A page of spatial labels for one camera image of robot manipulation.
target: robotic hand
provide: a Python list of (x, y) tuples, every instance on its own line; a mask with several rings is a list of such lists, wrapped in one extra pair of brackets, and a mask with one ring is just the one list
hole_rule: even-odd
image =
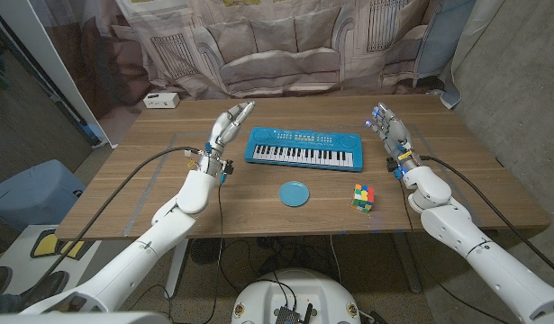
[(459, 253), (511, 309), (521, 323), (554, 323), (554, 288), (494, 243), (451, 196), (449, 185), (424, 166), (411, 135), (385, 104), (373, 110), (366, 126), (385, 142), (387, 167), (402, 180), (411, 207), (421, 214), (424, 229)]
[(130, 244), (94, 277), (78, 287), (40, 301), (21, 314), (70, 309), (76, 311), (116, 311), (157, 261), (186, 237), (199, 213), (208, 203), (208, 195), (232, 172), (232, 162), (221, 160), (226, 144), (234, 140), (255, 106), (237, 104), (224, 112), (213, 126), (206, 150), (199, 154), (200, 167), (191, 170), (179, 193), (154, 215), (152, 227)]

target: table leg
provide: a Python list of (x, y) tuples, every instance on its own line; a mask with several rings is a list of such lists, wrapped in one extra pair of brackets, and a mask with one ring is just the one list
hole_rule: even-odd
[(165, 298), (167, 298), (167, 293), (170, 298), (175, 295), (177, 289), (177, 281), (180, 276), (180, 269), (183, 266), (183, 261), (185, 260), (186, 247), (188, 245), (188, 239), (183, 239), (175, 246), (175, 251), (172, 255), (172, 263), (170, 264), (170, 269), (168, 270), (168, 279), (165, 287), (167, 292), (165, 292)]
[(413, 254), (411, 253), (411, 248), (409, 247), (405, 234), (393, 233), (393, 241), (395, 242), (399, 258), (401, 259), (401, 265), (403, 265), (404, 275), (409, 284), (409, 290), (411, 293), (422, 292), (421, 280), (419, 280), (419, 274), (414, 266)]

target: blue plate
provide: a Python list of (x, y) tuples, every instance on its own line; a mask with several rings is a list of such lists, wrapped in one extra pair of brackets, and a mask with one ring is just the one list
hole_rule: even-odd
[(280, 187), (278, 197), (283, 204), (298, 207), (309, 199), (309, 188), (298, 181), (290, 181)]

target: wooden table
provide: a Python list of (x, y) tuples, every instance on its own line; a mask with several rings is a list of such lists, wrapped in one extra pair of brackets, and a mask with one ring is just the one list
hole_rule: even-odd
[[(244, 100), (183, 102), (174, 110), (146, 110), (109, 157), (68, 216), (57, 235), (72, 239), (104, 200), (145, 158), (172, 146), (202, 149), (217, 116)], [(518, 228), (541, 228), (548, 215), (486, 147), (448, 111), (436, 95), (302, 97), (257, 99), (254, 113), (223, 158), (234, 160), (234, 174), (221, 191), (225, 237), (379, 233), (410, 231), (399, 183), (386, 171), (382, 141), (363, 126), (374, 104), (389, 105), (409, 128), (421, 155), (433, 155), (471, 179)], [(289, 130), (353, 132), (362, 137), (361, 173), (329, 171), (244, 162), (243, 154), (254, 126)], [(504, 224), (480, 198), (451, 172), (430, 163), (453, 189), (453, 195), (474, 213), (485, 229)], [(140, 236), (154, 212), (176, 194), (188, 172), (182, 152), (146, 165), (86, 234), (86, 239), (122, 239)], [(278, 199), (287, 181), (300, 181), (310, 190), (309, 201), (297, 208)], [(375, 187), (371, 213), (349, 208), (355, 184)], [(199, 214), (190, 238), (221, 236), (219, 206), (213, 191), (208, 207)], [(419, 214), (411, 211), (413, 226), (421, 229)]]

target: rubik's cube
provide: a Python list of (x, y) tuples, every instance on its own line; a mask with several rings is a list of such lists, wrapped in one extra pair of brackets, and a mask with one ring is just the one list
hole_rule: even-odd
[(355, 193), (352, 198), (350, 208), (361, 212), (370, 212), (375, 201), (375, 189), (366, 185), (355, 184)]

